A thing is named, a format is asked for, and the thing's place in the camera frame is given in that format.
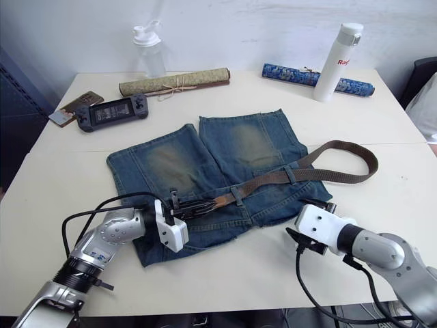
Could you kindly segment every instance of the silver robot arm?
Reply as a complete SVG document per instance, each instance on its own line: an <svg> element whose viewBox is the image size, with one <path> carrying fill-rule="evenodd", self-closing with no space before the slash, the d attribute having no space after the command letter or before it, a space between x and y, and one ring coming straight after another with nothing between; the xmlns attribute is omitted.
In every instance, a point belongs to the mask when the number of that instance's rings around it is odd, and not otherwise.
<svg viewBox="0 0 437 328"><path fill-rule="evenodd" d="M102 224L87 232L53 280L43 285L13 327L67 327L93 286L112 286L98 279L118 249L145 234L140 210L108 212Z"/></svg>
<svg viewBox="0 0 437 328"><path fill-rule="evenodd" d="M317 242L313 250L323 254L329 247L334 254L349 254L366 262L415 318L427 327L437 327L437 270L426 267L404 239L360 228L355 220L334 215L335 206L330 208L331 212L305 205L296 220L298 232Z"/></svg>

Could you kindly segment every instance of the fabric belt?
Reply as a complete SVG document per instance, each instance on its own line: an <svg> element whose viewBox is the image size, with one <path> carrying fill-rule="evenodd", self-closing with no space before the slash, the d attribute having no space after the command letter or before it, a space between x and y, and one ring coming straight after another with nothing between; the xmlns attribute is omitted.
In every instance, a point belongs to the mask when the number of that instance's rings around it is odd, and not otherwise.
<svg viewBox="0 0 437 328"><path fill-rule="evenodd" d="M346 150L361 157L369 168L369 173L364 175L348 174L343 172L331 171L329 169L312 169L309 166L327 149ZM302 157L293 166L298 169L285 169L257 176L256 178L244 182L237 188L239 200L249 196L252 192L264 185L282 185L300 181L332 181L340 183L360 183L373 176L378 170L378 160L370 150L357 145L356 143L341 140L332 140L314 150L311 154ZM227 193L214 199L214 208L226 206L235 202L236 192Z"/></svg>

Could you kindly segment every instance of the table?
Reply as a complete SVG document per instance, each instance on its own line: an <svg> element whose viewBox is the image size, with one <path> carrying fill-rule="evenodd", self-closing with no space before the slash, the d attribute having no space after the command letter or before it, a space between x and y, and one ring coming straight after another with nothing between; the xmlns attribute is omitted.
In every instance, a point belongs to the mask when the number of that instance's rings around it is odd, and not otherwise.
<svg viewBox="0 0 437 328"><path fill-rule="evenodd" d="M150 116L87 134L75 123L47 124L26 156L0 205L0 315L19 315L65 260L61 221L94 208L116 194L105 159L112 152L164 135L198 116L231 116L282 108L299 140L313 150L330 139L365 145L375 153L378 173L357 185L327 182L338 215L355 218L376 232L392 232L421 250L437 267L432 190L437 160L374 70L349 71L348 78L373 83L371 98L335 94L330 103L311 99L311 88L263 79L258 72L231 72L231 84L150 98ZM136 73L78 74L63 104L87 90L105 100L119 98L117 83ZM363 174L358 158L329 150L316 167ZM72 223L73 240L84 220ZM311 306L294 270L294 242L287 222L252 229L236 240L190 258L143 268L132 245L116 255L101 278L109 292L92 288L84 316L127 316ZM305 252L302 276L322 305L371 301L367 280L326 254ZM394 299L390 286L374 275L381 300Z"/></svg>

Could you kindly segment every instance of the water bottle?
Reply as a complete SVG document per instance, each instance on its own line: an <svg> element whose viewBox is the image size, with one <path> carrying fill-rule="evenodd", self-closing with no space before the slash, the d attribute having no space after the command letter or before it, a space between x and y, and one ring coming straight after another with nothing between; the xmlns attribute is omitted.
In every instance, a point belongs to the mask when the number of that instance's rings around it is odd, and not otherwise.
<svg viewBox="0 0 437 328"><path fill-rule="evenodd" d="M154 28L159 22L152 21L148 26L135 26L134 43L145 66L147 77L162 77L165 75L165 66L161 54L161 39L155 33Z"/></svg>
<svg viewBox="0 0 437 328"><path fill-rule="evenodd" d="M349 64L350 56L361 39L363 26L358 23L343 23L339 35L330 49L319 81L315 85L313 97L318 101L328 101Z"/></svg>

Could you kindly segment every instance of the denim shorts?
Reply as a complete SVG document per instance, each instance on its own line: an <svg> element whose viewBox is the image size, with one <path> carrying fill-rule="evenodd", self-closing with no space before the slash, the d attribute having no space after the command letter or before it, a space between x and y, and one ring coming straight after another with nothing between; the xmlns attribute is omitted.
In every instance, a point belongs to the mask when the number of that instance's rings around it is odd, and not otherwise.
<svg viewBox="0 0 437 328"><path fill-rule="evenodd" d="M119 194L151 191L169 199L176 188L181 202L215 198L258 175L295 168L307 155L282 110L234 118L200 117L173 133L108 156ZM329 200L320 181L262 186L248 197L203 217L186 221L190 241L173 253L156 229L134 241L143 266L183 258L230 241L253 226L272 226L296 216L301 198ZM124 204L153 199L136 197Z"/></svg>

